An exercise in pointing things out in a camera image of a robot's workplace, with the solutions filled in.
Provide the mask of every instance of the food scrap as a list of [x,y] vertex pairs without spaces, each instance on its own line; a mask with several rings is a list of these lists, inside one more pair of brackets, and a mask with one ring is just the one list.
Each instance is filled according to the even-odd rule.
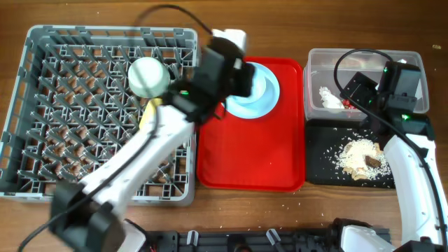
[[339,168],[343,168],[342,172],[351,174],[353,180],[375,180],[378,175],[391,174],[391,168],[378,143],[368,139],[349,142],[337,158],[336,169]]
[[331,93],[327,87],[320,87],[319,94],[321,95],[321,100],[323,101],[323,107],[327,109],[343,109],[344,105],[342,102]]

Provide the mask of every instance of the dish rack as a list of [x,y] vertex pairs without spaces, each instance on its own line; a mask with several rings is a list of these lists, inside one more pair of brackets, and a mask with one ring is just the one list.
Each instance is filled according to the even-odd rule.
[[[172,80],[200,58],[192,29],[38,25],[27,34],[0,140],[0,197],[50,201],[57,180],[100,168],[139,129],[148,103],[129,89],[127,71],[154,57]],[[131,204],[189,205],[196,138],[179,146]]]

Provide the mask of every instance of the wooden table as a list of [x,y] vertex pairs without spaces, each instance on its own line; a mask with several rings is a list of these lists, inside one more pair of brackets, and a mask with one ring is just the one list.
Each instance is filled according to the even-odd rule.
[[[32,25],[132,25],[145,8],[161,2],[135,0],[3,0],[0,5],[0,119],[6,117],[27,30]],[[290,57],[302,66],[312,48],[413,50],[423,58],[430,92],[429,116],[437,135],[437,163],[448,182],[448,18],[446,1],[176,1],[218,29],[243,29],[248,54]],[[164,10],[147,26],[193,27],[188,17]],[[436,50],[433,45],[441,45]],[[48,219],[47,204],[0,200],[0,251],[14,251]],[[186,208],[130,207],[127,217],[147,230],[225,231],[320,228],[334,218],[352,218],[391,229],[401,240],[396,192],[374,188],[315,186],[294,193],[211,190],[196,187]],[[27,251],[61,251],[63,245],[44,232]]]

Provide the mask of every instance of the red plastic tray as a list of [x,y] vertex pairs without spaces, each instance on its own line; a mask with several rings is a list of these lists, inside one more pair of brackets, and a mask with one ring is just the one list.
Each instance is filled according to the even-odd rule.
[[280,84],[279,101],[261,118],[247,120],[227,113],[222,120],[203,125],[197,177],[211,188],[297,190],[305,182],[302,67],[283,58],[247,57],[246,61],[274,73]]

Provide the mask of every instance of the black cutting board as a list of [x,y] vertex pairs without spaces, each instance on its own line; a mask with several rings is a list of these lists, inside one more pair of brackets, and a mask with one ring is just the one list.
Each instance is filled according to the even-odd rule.
[[369,129],[360,128],[359,122],[338,120],[309,120],[305,125],[307,147],[307,181],[319,185],[363,186],[395,188],[392,174],[378,175],[376,180],[353,180],[333,163],[350,141],[376,137]]

